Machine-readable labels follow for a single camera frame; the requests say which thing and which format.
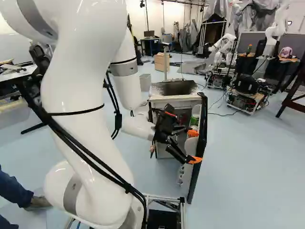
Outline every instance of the person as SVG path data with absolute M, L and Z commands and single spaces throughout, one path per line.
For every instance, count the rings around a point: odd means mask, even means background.
M 9 202 L 18 204 L 20 208 L 26 211 L 34 211 L 42 208 L 51 207 L 45 197 L 34 196 L 34 193 L 26 190 L 15 177 L 10 177 L 2 171 L 0 165 L 0 196 Z M 16 224 L 10 224 L 3 216 L 0 215 L 1 229 L 17 229 Z

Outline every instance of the cardboard box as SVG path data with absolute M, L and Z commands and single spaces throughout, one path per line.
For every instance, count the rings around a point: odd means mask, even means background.
M 166 55 L 167 71 L 170 70 L 170 55 Z M 164 53 L 160 52 L 154 56 L 154 68 L 155 70 L 164 72 Z

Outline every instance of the trash can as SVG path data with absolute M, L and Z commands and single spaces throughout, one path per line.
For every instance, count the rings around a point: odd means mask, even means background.
M 142 92 L 149 92 L 151 82 L 152 82 L 152 77 L 151 77 L 150 74 L 140 75 L 141 91 Z

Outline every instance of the pink object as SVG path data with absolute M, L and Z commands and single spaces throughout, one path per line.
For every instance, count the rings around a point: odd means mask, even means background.
M 282 58 L 288 58 L 289 56 L 292 56 L 292 48 L 290 48 L 290 47 L 282 48 L 279 56 Z

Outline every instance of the bottle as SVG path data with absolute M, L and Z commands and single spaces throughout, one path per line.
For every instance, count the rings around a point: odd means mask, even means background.
M 252 49 L 252 44 L 249 44 L 248 48 L 247 48 L 246 56 L 249 55 L 249 53 L 251 52 L 251 49 Z

